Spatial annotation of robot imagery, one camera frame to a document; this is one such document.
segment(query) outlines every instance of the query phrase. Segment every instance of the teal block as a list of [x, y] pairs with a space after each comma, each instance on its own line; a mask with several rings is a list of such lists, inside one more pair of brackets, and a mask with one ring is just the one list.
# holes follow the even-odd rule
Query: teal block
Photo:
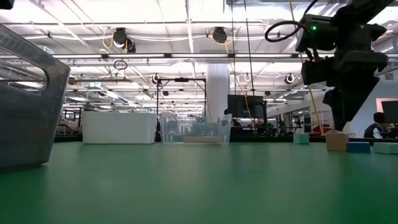
[[308, 134], [293, 134], [294, 144], [310, 144], [310, 136]]
[[374, 152], [383, 154], [398, 154], [397, 143], [375, 142], [373, 145]]

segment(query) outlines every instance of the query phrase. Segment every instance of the white column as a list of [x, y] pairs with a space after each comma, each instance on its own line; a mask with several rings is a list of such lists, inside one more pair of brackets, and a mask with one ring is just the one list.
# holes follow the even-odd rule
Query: white column
[[229, 69], [228, 64], [207, 65], [207, 106], [206, 116], [222, 118], [228, 108]]

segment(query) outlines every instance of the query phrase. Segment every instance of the black cable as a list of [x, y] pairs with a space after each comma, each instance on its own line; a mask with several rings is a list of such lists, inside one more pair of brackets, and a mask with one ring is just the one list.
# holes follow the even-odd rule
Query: black cable
[[[317, 3], [317, 2], [318, 2], [318, 0], [313, 0], [313, 1], [311, 2], [311, 4], [310, 4], [310, 5], [306, 8], [306, 10], [304, 11], [303, 17], [305, 17], [305, 15], [307, 15], [307, 12], [308, 12], [308, 11], [313, 7], [313, 5], [315, 5], [315, 3]], [[290, 37], [292, 37], [293, 35], [295, 35], [301, 28], [303, 28], [303, 26], [297, 26], [296, 29], [295, 29], [292, 33], [290, 33], [290, 34], [288, 34], [288, 35], [286, 35], [286, 36], [284, 36], [284, 37], [281, 37], [281, 38], [270, 39], [270, 38], [268, 37], [268, 35], [269, 35], [270, 31], [271, 31], [272, 29], [275, 29], [276, 27], [279, 27], [279, 26], [281, 26], [281, 25], [286, 25], [286, 24], [297, 25], [297, 23], [300, 24], [300, 25], [302, 25], [301, 23], [296, 22], [296, 21], [282, 21], [282, 22], [277, 22], [277, 23], [275, 23], [274, 25], [272, 25], [270, 28], [267, 29], [266, 33], [264, 34], [264, 38], [265, 38], [268, 42], [271, 42], [271, 43], [276, 43], [276, 42], [280, 42], [280, 41], [283, 41], [283, 40], [287, 40], [288, 38], [290, 38]]]
[[[248, 14], [248, 11], [246, 10], [246, 0], [243, 1], [244, 3], [244, 11], [246, 15]], [[248, 47], [249, 47], [249, 61], [250, 61], [250, 76], [251, 76], [251, 87], [252, 87], [252, 92], [254, 96], [254, 82], [253, 82], [253, 66], [251, 62], [251, 50], [250, 50], [250, 37], [249, 37], [249, 22], [248, 22], [248, 17], [246, 16], [246, 31], [248, 32]]]
[[[249, 47], [249, 61], [250, 61], [251, 88], [252, 88], [252, 92], [253, 92], [253, 96], [254, 96], [255, 94], [254, 94], [254, 81], [253, 81], [253, 66], [252, 66], [252, 62], [251, 62], [250, 37], [249, 37], [249, 22], [248, 22], [248, 10], [246, 9], [246, 0], [244, 0], [243, 3], [244, 3], [244, 12], [246, 13], [246, 32], [248, 33], [248, 47]], [[253, 129], [254, 129], [254, 135], [257, 136], [256, 117], [254, 117]]]
[[[232, 13], [232, 54], [234, 54], [234, 85], [235, 85], [235, 95], [236, 95], [236, 83], [238, 82], [238, 79], [236, 78], [236, 59], [235, 59], [235, 33], [234, 33], [234, 1], [231, 1], [231, 13]], [[235, 98], [235, 115], [237, 114], [237, 108], [236, 108], [236, 97]]]
[[318, 0], [313, 0], [312, 2], [311, 2], [311, 4], [306, 8], [306, 10], [304, 11], [304, 14], [303, 14], [303, 17], [305, 16], [305, 15], [307, 15], [307, 13], [309, 12], [309, 10], [312, 8], [312, 6], [313, 5], [315, 5], [315, 3], [317, 3], [318, 2]]
[[[282, 26], [282, 25], [287, 25], [287, 24], [296, 25], [296, 26], [298, 27], [298, 29], [303, 29], [304, 32], [306, 32], [306, 33], [308, 34], [308, 36], [312, 38], [312, 34], [311, 34], [310, 30], [309, 30], [307, 27], [305, 27], [303, 24], [301, 24], [301, 23], [299, 23], [299, 22], [297, 22], [297, 21], [282, 21], [282, 22], [277, 22], [277, 23], [275, 23], [274, 25], [272, 25], [270, 28], [267, 29], [266, 34], [265, 34], [266, 40], [269, 41], [269, 42], [280, 42], [280, 41], [282, 41], [282, 40], [285, 40], [285, 39], [283, 39], [283, 38], [285, 38], [285, 37], [281, 37], [281, 38], [279, 38], [279, 39], [269, 39], [269, 38], [268, 38], [268, 34], [269, 34], [273, 29], [275, 29], [276, 27], [279, 27], [279, 26]], [[287, 35], [286, 37], [288, 37], [288, 36], [291, 37], [291, 36], [293, 36], [294, 34], [295, 34], [295, 32], [293, 32], [293, 33]], [[314, 44], [313, 44], [313, 54], [314, 54], [314, 58], [315, 58], [315, 59], [318, 59], [318, 58], [319, 58], [319, 54], [318, 54], [318, 50], [317, 50], [317, 48], [316, 48], [316, 46], [315, 46], [315, 41], [313, 40], [312, 43], [314, 43]]]

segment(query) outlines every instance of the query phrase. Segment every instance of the blue block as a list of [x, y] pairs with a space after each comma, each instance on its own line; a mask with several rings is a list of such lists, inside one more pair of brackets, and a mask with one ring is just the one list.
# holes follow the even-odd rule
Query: blue block
[[308, 134], [293, 134], [294, 144], [310, 144], [310, 136]]
[[347, 152], [370, 153], [371, 146], [368, 142], [349, 142], [347, 143]]

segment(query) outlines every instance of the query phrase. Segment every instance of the wooden block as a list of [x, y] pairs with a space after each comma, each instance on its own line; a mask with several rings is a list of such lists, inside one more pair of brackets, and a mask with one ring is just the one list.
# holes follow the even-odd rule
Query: wooden block
[[397, 143], [375, 142], [373, 144], [374, 152], [383, 154], [398, 154]]
[[222, 139], [219, 137], [212, 137], [212, 136], [202, 136], [202, 137], [185, 136], [184, 142], [185, 143], [220, 143], [222, 142]]
[[349, 142], [347, 143], [347, 152], [370, 153], [371, 145], [368, 142]]
[[310, 136], [308, 134], [293, 134], [294, 144], [310, 144]]
[[344, 133], [327, 133], [326, 148], [329, 151], [347, 151], [348, 135]]

